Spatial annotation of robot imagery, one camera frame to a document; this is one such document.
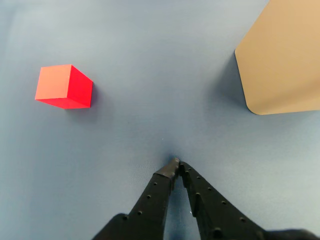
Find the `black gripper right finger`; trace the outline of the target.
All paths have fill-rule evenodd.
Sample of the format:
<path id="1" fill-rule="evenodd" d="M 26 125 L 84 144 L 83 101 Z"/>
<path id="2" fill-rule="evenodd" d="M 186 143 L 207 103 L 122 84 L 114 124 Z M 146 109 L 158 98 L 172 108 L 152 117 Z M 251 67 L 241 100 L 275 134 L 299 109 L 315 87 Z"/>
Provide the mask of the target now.
<path id="1" fill-rule="evenodd" d="M 263 240 L 266 231 L 232 205 L 186 162 L 179 174 L 202 240 Z"/>

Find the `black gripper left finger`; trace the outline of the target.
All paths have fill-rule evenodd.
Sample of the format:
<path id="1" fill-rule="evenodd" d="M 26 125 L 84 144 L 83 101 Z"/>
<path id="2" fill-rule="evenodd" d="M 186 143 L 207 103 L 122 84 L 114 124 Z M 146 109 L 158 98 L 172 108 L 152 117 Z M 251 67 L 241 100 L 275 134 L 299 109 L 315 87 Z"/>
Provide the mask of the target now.
<path id="1" fill-rule="evenodd" d="M 95 240 L 162 240 L 169 197 L 179 175 L 180 160 L 174 157 L 156 171 L 129 214 L 115 215 Z"/>

